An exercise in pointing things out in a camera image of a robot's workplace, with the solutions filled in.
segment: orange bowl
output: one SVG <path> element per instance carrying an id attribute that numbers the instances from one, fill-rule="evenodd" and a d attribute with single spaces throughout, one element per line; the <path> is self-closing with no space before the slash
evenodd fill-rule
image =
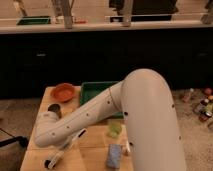
<path id="1" fill-rule="evenodd" d="M 58 102 L 67 102 L 74 97 L 75 87 L 70 83 L 58 84 L 52 91 L 51 96 Z"/>

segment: tiled floor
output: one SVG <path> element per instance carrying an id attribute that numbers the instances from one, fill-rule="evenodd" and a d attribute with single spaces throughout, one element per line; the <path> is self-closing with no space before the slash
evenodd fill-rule
<path id="1" fill-rule="evenodd" d="M 178 13 L 175 13 L 173 20 L 199 20 L 208 0 L 178 0 Z M 50 0 L 23 0 L 26 11 L 29 16 L 50 15 L 54 17 L 52 4 Z M 73 15 L 79 20 L 85 20 L 87 23 L 109 22 L 108 16 L 115 16 L 116 12 L 109 8 L 109 0 L 75 0 L 73 6 Z M 0 1 L 0 27 L 15 26 L 21 14 L 18 13 L 13 5 L 13 1 Z"/>

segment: plastic bottle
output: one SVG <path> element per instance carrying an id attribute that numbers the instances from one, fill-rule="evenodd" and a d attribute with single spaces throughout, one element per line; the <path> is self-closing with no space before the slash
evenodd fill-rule
<path id="1" fill-rule="evenodd" d="M 204 108 L 207 106 L 208 103 L 209 103 L 209 99 L 201 100 L 200 103 L 194 108 L 194 112 L 196 114 L 200 114 L 201 111 L 204 110 Z"/>
<path id="2" fill-rule="evenodd" d="M 187 103 L 191 99 L 193 92 L 194 92 L 194 89 L 190 88 L 189 91 L 184 94 L 182 101 Z"/>

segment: green object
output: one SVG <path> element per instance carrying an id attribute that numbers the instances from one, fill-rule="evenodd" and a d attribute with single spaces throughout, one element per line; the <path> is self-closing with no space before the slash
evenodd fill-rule
<path id="1" fill-rule="evenodd" d="M 51 24 L 50 16 L 29 16 L 22 17 L 17 25 L 40 25 Z"/>
<path id="2" fill-rule="evenodd" d="M 111 120 L 108 122 L 108 129 L 109 129 L 109 132 L 107 133 L 107 135 L 109 137 L 118 138 L 119 134 L 122 131 L 122 125 L 120 122 Z"/>
<path id="3" fill-rule="evenodd" d="M 103 90 L 108 87 L 116 84 L 117 81 L 108 81 L 108 82 L 84 82 L 81 85 L 81 97 L 80 97 L 80 105 L 83 105 L 93 97 L 97 96 Z M 122 112 L 116 113 L 114 116 L 110 118 L 123 118 Z"/>

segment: cabinet handle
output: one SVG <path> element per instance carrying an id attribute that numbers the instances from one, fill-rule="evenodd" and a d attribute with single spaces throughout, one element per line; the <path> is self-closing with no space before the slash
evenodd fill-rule
<path id="1" fill-rule="evenodd" d="M 46 53 L 37 53 L 36 56 L 37 56 L 37 57 L 45 57 L 45 56 L 46 56 Z"/>

